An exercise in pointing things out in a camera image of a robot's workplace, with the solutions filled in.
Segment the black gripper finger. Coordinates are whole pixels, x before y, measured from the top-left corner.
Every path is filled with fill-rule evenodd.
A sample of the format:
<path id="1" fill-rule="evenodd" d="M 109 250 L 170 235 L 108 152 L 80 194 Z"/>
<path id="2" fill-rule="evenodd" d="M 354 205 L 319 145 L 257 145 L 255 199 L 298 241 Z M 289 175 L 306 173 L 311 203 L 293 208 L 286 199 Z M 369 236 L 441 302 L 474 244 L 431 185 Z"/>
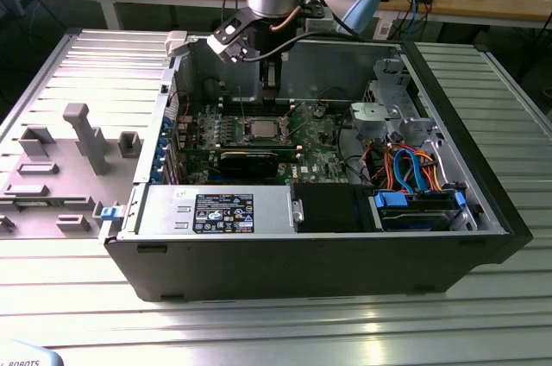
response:
<path id="1" fill-rule="evenodd" d="M 260 85 L 263 101 L 274 101 L 281 87 L 281 60 L 262 60 L 260 62 Z"/>

